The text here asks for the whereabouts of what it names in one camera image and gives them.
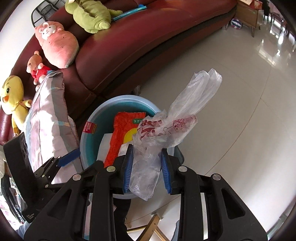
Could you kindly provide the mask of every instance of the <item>metal screw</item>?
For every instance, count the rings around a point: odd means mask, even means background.
[[[187,167],[185,167],[185,166],[180,166],[180,167],[179,167],[179,171],[180,171],[180,172],[186,172],[186,171],[187,171]]]
[[[219,174],[214,174],[213,179],[216,181],[219,181],[219,180],[221,180],[221,176]]]
[[[75,174],[74,176],[73,176],[73,180],[74,181],[78,181],[78,180],[80,180],[81,179],[81,175],[80,174]]]
[[[108,166],[107,167],[107,172],[114,172],[116,168],[114,166]]]

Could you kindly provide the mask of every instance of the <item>chair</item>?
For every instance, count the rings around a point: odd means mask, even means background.
[[[285,25],[285,34],[287,35],[288,38],[291,34],[294,37],[294,43],[296,44],[296,34],[295,34],[293,28],[290,28],[290,26],[286,20],[284,21],[284,25]]]
[[[267,17],[267,21],[268,21],[268,17],[269,17],[269,12],[270,12],[270,7],[268,6],[268,2],[267,0],[261,0],[262,2],[262,9],[264,11],[264,17],[263,20],[265,20],[265,17]]]
[[[138,228],[128,229],[127,233],[143,230],[143,232],[140,234],[136,241],[149,241],[153,233],[156,233],[157,236],[161,239],[161,241],[170,241],[157,226],[159,221],[160,217],[157,214],[155,214],[152,216],[150,222],[147,225]]]
[[[277,19],[281,23],[281,31],[282,31],[283,27],[284,27],[284,19],[278,13],[272,12],[271,13],[271,23],[274,23],[275,19]]]
[[[54,4],[52,2],[49,2],[48,0],[44,0],[42,3],[40,3],[32,12],[31,14],[31,21],[34,27],[36,27],[36,23],[41,20],[44,19],[44,21],[48,21],[49,18],[58,10],[57,4],[59,2],[64,2],[64,0],[57,0]],[[43,7],[41,10],[40,8],[42,6],[44,6],[44,3],[47,3],[47,5],[45,7]],[[41,17],[39,19],[37,19],[36,21],[33,20],[33,15],[34,13],[37,12]]]

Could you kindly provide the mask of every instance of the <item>wooden cabinet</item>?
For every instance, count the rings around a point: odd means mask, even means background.
[[[252,9],[248,5],[239,1],[235,13],[235,18],[237,18],[243,24],[251,27],[252,37],[254,37],[255,29],[260,29],[260,25],[263,22],[263,10]]]

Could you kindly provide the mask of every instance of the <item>sofa cushion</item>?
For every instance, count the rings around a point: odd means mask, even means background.
[[[191,24],[187,12],[171,8],[148,8],[119,19],[84,42],[75,61],[80,79],[100,93],[143,54]]]
[[[236,5],[236,0],[146,2],[152,2],[146,10],[117,20],[110,29],[92,35],[81,47],[76,69],[85,86],[96,94],[102,93],[116,76],[157,45],[229,12]]]
[[[229,12],[236,4],[236,0],[157,0],[150,4],[149,7],[180,9],[190,14],[195,21],[195,25],[197,25]]]
[[[95,100],[96,95],[80,81],[74,64],[60,71],[64,74],[68,114],[75,120]]]
[[[143,5],[148,5],[150,3],[153,3],[155,2],[156,0],[135,0],[135,2],[140,5],[140,4],[143,4]]]
[[[73,25],[71,25],[67,31],[71,32],[76,37],[79,46],[82,46],[84,41],[91,36],[91,33],[86,32],[77,23],[73,23]]]
[[[0,145],[4,145],[9,139],[9,131],[11,127],[11,115],[5,114],[2,107],[0,107]]]
[[[121,10],[123,12],[129,11],[131,9],[137,8],[138,5],[134,0],[109,0],[103,3],[107,8],[113,10]]]

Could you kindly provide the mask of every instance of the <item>black chair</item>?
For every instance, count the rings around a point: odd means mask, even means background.
[[[31,14],[31,21],[32,21],[33,26],[36,27],[35,24],[38,21],[40,21],[41,19],[44,19],[45,22],[48,21],[49,18],[58,10],[57,4],[60,1],[65,3],[64,0],[57,0],[56,3],[52,3],[52,2],[49,2],[48,0],[44,0],[42,3],[40,3],[33,10],[32,14]],[[44,6],[44,3],[47,3],[47,5],[40,10],[40,8],[42,6]],[[34,21],[34,19],[33,19],[33,15],[34,15],[35,12],[37,12],[40,15],[40,18],[38,18],[36,21]]]
[[[265,17],[267,17],[267,21],[268,21],[270,7],[268,6],[267,0],[261,0],[261,2],[262,2],[262,9],[264,10],[263,20],[265,20]]]

